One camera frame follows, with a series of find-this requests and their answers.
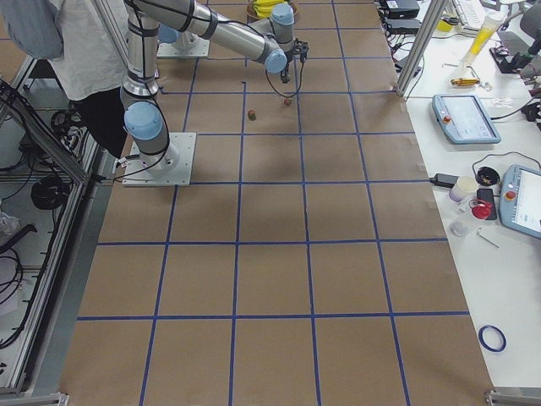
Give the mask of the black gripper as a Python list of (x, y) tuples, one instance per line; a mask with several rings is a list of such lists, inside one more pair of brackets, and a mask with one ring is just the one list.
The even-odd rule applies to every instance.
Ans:
[(285, 56), (286, 56), (287, 61), (284, 65), (283, 70), (280, 72), (280, 78), (281, 78), (282, 83), (289, 83), (290, 82), (289, 68), (293, 60), (293, 50), (289, 50), (285, 52)]

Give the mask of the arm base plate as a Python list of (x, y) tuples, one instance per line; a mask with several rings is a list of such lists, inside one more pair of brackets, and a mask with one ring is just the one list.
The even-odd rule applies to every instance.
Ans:
[(166, 155), (147, 156), (139, 152), (133, 142), (130, 153), (137, 155), (126, 164), (120, 178), (126, 187), (189, 186), (191, 182), (196, 133), (173, 132), (169, 134)]
[(186, 47), (181, 47), (180, 42), (172, 44), (161, 43), (157, 50), (157, 57), (160, 59), (194, 59), (206, 58), (209, 54), (210, 42), (198, 39)]

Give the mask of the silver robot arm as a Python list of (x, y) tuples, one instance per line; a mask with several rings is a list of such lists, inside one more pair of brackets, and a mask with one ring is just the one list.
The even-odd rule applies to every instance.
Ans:
[(262, 64), (268, 74), (288, 80), (293, 59), (292, 8), (276, 5), (270, 17), (253, 24), (231, 20), (196, 1), (127, 1), (127, 72), (120, 90), (124, 127), (139, 149), (141, 172), (169, 169), (177, 159), (166, 119), (156, 101), (159, 30), (166, 26)]

